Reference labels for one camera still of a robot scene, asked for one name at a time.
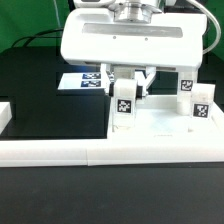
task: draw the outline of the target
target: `white block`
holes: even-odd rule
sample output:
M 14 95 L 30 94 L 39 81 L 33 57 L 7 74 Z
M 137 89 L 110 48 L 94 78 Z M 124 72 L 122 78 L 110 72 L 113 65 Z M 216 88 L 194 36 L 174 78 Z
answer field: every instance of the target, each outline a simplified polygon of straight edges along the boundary
M 134 126 L 137 80 L 118 79 L 114 85 L 113 130 Z
M 191 90 L 197 82 L 198 72 L 179 72 L 177 88 L 177 113 L 189 115 L 191 109 Z
M 191 91 L 190 132 L 214 132 L 215 126 L 210 122 L 215 85 L 195 83 Z

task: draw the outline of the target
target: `green wall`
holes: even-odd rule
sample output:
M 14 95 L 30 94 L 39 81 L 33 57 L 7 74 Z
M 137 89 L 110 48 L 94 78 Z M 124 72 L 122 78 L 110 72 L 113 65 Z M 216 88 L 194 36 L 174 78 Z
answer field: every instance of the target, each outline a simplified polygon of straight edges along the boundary
M 69 13 L 67 0 L 57 0 L 59 16 L 62 25 Z M 217 17 L 224 33 L 224 1 L 208 0 L 207 7 Z M 8 0 L 0 1 L 0 52 L 9 48 L 20 37 L 34 35 L 43 30 L 57 28 L 57 20 L 53 0 Z M 215 29 L 211 27 L 205 43 L 211 43 L 215 38 Z M 60 44 L 56 40 L 35 40 L 33 45 Z M 213 50 L 224 60 L 224 38 Z

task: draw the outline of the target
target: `white cable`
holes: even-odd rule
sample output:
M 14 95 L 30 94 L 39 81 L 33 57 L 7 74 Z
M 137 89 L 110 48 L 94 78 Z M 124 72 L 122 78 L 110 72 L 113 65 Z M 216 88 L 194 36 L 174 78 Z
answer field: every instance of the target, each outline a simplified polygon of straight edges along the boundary
M 214 24 L 215 29 L 216 29 L 216 38 L 215 41 L 213 42 L 213 44 L 211 44 L 208 48 L 206 48 L 205 50 L 203 50 L 203 54 L 208 53 L 209 51 L 211 51 L 213 48 L 216 47 L 216 45 L 219 43 L 220 38 L 221 38 L 221 28 L 219 25 L 219 22 L 217 21 L 217 19 L 215 18 L 215 16 L 209 12 L 202 4 L 200 4 L 199 2 L 195 1 L 195 0 L 186 0 L 187 2 L 191 3 L 192 5 L 194 5 L 195 7 L 197 7 L 198 9 L 200 9 Z
M 59 13 L 58 13 L 57 1 L 56 0 L 53 0 L 53 2 L 54 2 L 54 8 L 55 8 L 55 14 L 56 14 L 56 19 L 57 19 L 58 27 L 61 28 L 61 22 L 60 22 Z

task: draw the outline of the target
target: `metal component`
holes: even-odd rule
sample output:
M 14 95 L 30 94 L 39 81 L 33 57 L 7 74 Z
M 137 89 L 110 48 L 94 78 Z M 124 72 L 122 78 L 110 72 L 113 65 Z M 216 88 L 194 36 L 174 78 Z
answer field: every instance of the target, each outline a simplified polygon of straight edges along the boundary
M 164 0 L 126 0 L 111 6 L 115 22 L 150 23 L 153 13 L 161 13 Z
M 83 26 L 82 33 L 113 35 L 114 39 L 116 39 L 116 35 L 173 38 L 183 37 L 183 32 L 180 27 L 135 26 L 129 24 L 117 25 L 86 23 Z

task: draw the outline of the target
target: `white plastic base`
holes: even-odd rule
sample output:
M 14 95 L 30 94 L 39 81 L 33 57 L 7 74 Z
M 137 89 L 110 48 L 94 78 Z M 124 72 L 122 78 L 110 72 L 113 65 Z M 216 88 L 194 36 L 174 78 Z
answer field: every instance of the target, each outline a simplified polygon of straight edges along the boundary
M 137 102 L 136 130 L 113 133 L 109 126 L 108 139 L 0 141 L 0 166 L 224 162 L 224 114 L 217 105 L 213 128 L 193 132 L 175 107 L 176 96 L 148 96 Z

